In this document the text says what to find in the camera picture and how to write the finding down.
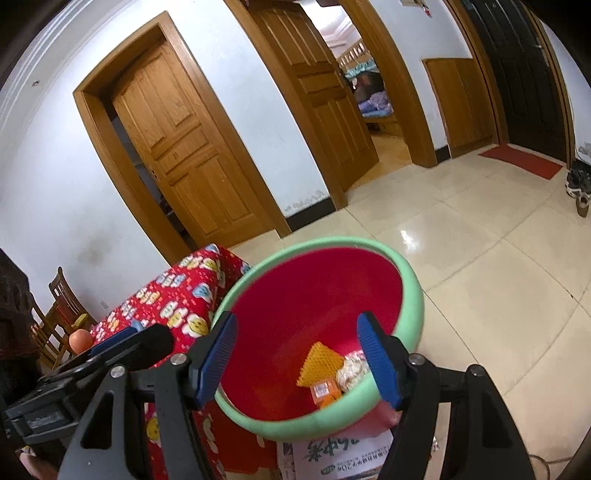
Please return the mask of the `person's left hand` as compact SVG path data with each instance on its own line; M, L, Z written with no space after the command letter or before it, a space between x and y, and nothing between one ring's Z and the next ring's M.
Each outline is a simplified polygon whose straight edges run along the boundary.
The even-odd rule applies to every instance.
M37 480L56 480L58 477L58 471L53 465L31 453L21 452L19 460L27 472Z

